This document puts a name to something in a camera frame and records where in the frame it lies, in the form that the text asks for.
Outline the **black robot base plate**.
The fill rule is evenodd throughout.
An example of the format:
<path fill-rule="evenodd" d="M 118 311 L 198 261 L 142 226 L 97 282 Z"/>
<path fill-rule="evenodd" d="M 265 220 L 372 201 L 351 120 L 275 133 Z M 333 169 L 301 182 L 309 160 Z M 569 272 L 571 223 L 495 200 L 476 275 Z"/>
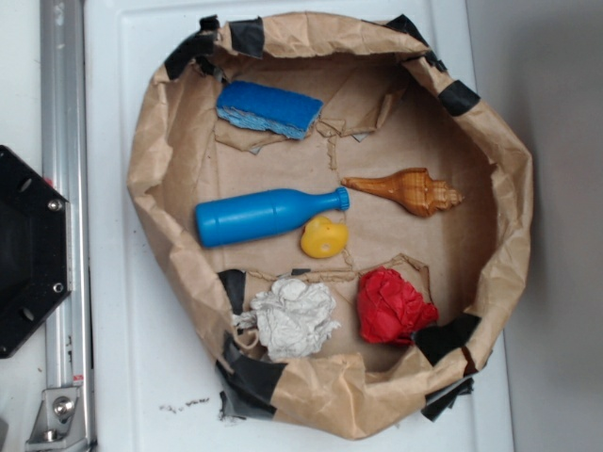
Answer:
<path fill-rule="evenodd" d="M 28 340 L 70 294 L 69 202 L 1 147 L 1 357 Z"/>

